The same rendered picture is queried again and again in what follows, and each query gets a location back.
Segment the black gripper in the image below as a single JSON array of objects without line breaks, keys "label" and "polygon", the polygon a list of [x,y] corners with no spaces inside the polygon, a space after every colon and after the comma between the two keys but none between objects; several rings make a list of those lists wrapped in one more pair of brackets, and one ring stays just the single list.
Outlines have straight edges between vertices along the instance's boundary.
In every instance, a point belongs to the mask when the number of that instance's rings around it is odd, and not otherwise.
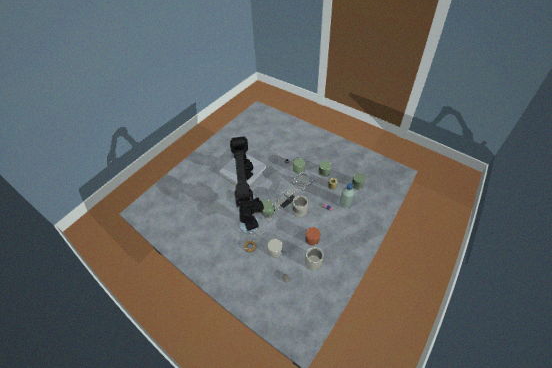
[{"label": "black gripper", "polygon": [[247,231],[255,229],[259,226],[258,222],[257,222],[257,219],[254,216],[252,216],[252,221],[251,222],[244,223],[244,224],[245,224],[245,227],[246,227]]}]

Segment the pale blue round dish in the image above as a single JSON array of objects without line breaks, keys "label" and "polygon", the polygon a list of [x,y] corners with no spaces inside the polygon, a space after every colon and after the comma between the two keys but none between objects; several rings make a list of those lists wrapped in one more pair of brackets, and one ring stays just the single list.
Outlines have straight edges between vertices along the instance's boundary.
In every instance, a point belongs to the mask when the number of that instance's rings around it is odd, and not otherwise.
[{"label": "pale blue round dish", "polygon": [[255,228],[255,229],[252,229],[252,230],[247,231],[247,230],[246,230],[246,227],[245,227],[245,224],[242,223],[242,222],[240,222],[240,227],[241,227],[241,229],[243,230],[243,232],[245,232],[245,233],[253,233],[254,231],[256,231],[256,230],[258,229],[258,227],[257,227],[257,228]]}]

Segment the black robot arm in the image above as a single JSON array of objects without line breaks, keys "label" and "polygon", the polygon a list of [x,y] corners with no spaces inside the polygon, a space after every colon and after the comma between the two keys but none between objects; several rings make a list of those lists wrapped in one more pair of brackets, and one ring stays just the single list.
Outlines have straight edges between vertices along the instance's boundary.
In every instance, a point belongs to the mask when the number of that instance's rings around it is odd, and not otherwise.
[{"label": "black robot arm", "polygon": [[[252,221],[252,214],[262,213],[264,206],[259,200],[259,197],[253,200],[253,191],[246,182],[254,175],[251,172],[253,170],[252,162],[246,158],[246,152],[248,151],[248,141],[246,137],[231,138],[230,149],[234,154],[236,162],[237,185],[235,187],[236,191],[234,191],[234,194],[236,207],[240,207],[239,221],[242,223],[249,223]],[[238,203],[237,198],[239,201]],[[253,208],[252,212],[251,206]]]}]

